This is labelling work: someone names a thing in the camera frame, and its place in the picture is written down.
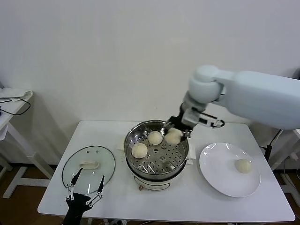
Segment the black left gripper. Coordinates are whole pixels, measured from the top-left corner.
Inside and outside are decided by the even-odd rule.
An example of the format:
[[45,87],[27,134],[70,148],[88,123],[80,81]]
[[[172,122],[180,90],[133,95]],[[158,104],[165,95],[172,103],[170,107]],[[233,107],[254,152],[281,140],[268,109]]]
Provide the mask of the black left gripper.
[[84,212],[90,210],[91,207],[103,198],[104,175],[102,176],[96,195],[93,198],[83,194],[74,193],[74,186],[76,185],[82,170],[83,168],[80,168],[76,175],[72,177],[71,182],[66,185],[66,203],[68,205],[68,211],[62,222],[63,225],[79,225]]

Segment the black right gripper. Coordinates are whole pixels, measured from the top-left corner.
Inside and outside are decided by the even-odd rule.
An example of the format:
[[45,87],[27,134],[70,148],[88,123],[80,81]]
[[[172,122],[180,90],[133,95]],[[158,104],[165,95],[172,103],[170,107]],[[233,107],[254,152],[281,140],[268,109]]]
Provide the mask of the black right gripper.
[[178,116],[171,116],[162,127],[162,135],[166,135],[171,128],[178,129],[182,131],[181,140],[184,141],[191,137],[192,130],[194,129],[193,125],[186,125],[182,122],[184,110],[180,106],[180,112]]

